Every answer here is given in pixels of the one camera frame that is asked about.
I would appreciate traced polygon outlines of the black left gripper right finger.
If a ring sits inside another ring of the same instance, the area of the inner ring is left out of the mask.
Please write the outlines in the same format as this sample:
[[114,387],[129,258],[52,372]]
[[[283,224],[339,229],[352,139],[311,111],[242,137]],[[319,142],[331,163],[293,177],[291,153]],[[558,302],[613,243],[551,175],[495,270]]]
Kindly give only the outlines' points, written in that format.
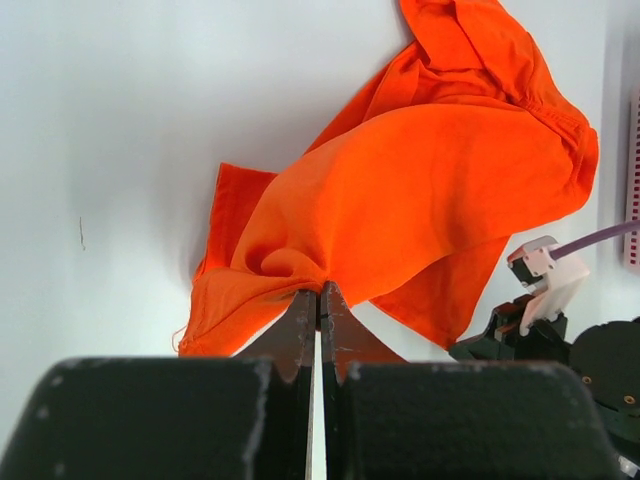
[[618,479],[616,452],[576,375],[549,362],[408,363],[319,298],[331,479]]

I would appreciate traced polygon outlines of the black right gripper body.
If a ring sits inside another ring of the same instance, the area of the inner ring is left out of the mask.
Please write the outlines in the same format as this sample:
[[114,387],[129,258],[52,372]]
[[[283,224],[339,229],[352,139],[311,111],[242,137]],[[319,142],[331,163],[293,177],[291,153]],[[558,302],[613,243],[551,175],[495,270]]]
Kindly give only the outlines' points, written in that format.
[[536,320],[526,335],[520,333],[525,307],[533,299],[526,294],[495,307],[484,332],[453,344],[449,356],[457,361],[567,362],[570,344],[565,341],[568,319],[563,312],[554,321]]

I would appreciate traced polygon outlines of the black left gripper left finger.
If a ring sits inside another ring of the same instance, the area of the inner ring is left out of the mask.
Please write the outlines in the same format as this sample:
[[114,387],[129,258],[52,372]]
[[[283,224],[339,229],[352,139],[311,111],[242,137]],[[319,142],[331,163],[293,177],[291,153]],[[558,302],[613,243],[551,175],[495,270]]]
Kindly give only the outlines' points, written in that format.
[[85,357],[36,384],[5,479],[306,479],[317,297],[230,358]]

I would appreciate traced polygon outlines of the white plastic laundry basket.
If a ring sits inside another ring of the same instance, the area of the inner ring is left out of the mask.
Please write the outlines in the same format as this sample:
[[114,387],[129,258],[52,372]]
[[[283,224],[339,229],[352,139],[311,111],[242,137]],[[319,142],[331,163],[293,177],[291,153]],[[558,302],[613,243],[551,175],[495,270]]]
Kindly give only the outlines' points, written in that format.
[[639,87],[631,94],[629,120],[629,149],[627,164],[626,220],[636,223],[636,227],[625,235],[624,261],[633,273],[639,273]]

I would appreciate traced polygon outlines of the orange t-shirt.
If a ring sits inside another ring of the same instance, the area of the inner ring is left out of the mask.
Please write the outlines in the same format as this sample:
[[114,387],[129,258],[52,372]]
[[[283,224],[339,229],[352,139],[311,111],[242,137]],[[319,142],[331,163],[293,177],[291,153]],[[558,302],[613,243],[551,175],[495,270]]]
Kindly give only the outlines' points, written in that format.
[[222,164],[183,356],[230,355],[334,282],[441,347],[510,237],[589,199],[599,146],[496,1],[404,1],[413,41],[274,174]]

